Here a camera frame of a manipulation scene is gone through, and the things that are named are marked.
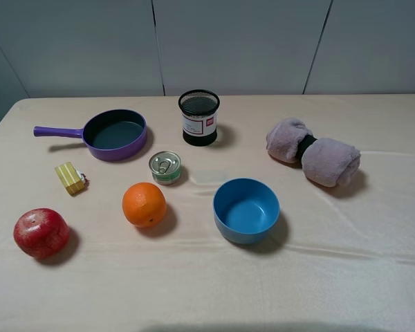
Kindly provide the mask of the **rolled pink towel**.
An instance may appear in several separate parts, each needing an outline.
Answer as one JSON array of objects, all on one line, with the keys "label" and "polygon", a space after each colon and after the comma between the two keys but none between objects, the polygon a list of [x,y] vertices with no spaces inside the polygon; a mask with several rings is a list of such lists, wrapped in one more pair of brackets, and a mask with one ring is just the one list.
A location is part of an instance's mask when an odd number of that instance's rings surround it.
[{"label": "rolled pink towel", "polygon": [[324,187],[348,185],[360,166],[360,150],[332,138],[315,138],[297,118],[284,119],[267,133],[266,150],[283,163],[301,163],[305,177]]}]

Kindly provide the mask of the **orange fruit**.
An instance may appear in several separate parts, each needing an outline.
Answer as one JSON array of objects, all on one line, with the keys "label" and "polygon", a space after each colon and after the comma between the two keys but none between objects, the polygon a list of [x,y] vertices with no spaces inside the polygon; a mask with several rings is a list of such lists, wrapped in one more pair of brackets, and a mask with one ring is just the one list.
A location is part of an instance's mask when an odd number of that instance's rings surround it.
[{"label": "orange fruit", "polygon": [[125,218],[137,228],[159,224],[166,215],[167,202],[161,190],[153,183],[136,183],[122,198]]}]

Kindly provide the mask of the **purple frying pan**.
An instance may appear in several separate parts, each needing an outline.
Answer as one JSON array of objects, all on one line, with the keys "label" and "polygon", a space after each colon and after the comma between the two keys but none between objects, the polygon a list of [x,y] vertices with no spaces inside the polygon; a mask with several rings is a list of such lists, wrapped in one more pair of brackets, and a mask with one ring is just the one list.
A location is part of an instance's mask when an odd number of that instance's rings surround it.
[{"label": "purple frying pan", "polygon": [[94,116],[82,129],[36,126],[33,134],[36,137],[79,138],[93,157],[114,162],[134,156],[145,146],[147,123],[138,112],[114,109]]}]

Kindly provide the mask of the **small tin can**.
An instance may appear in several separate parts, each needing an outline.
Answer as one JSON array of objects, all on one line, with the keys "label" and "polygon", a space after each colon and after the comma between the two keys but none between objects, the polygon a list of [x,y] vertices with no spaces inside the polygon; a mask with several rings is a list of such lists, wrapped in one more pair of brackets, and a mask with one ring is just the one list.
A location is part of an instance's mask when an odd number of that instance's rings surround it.
[{"label": "small tin can", "polygon": [[181,177],[181,158],[172,151],[160,151],[149,159],[153,179],[160,185],[171,185]]}]

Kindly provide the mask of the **black mesh pen holder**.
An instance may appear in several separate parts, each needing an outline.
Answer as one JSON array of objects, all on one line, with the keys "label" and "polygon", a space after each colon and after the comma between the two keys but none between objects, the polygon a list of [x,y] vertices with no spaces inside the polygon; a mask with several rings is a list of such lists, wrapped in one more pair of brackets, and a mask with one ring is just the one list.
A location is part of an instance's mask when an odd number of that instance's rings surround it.
[{"label": "black mesh pen holder", "polygon": [[217,138],[218,95],[205,89],[194,89],[182,94],[178,106],[183,117],[184,141],[196,147],[212,144]]}]

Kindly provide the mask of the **yellow toy cake slice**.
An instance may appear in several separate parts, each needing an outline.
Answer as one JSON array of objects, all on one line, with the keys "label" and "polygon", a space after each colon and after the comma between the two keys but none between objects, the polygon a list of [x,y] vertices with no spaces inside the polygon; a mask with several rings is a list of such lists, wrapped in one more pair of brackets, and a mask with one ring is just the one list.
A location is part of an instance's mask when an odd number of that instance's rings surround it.
[{"label": "yellow toy cake slice", "polygon": [[57,166],[55,173],[60,179],[65,190],[71,195],[75,196],[86,189],[88,181],[86,176],[76,170],[71,162],[67,162]]}]

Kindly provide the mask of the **blue plastic bowl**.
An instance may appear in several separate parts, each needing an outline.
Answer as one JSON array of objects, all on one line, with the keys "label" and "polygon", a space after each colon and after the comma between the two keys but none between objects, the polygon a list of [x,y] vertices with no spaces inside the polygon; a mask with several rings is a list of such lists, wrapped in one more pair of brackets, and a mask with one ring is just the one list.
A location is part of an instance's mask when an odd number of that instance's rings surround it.
[{"label": "blue plastic bowl", "polygon": [[241,245],[264,240],[281,214],[276,194],[252,178],[235,178],[222,184],[214,194],[212,207],[222,236]]}]

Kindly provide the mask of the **red apple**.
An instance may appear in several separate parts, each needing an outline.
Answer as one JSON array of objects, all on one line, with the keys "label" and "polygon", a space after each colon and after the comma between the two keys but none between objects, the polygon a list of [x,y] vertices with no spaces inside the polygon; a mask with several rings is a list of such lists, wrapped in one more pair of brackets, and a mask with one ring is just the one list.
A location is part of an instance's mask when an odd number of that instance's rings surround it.
[{"label": "red apple", "polygon": [[49,208],[30,210],[19,217],[13,237],[19,248],[41,260],[59,252],[68,242],[70,228],[63,217]]}]

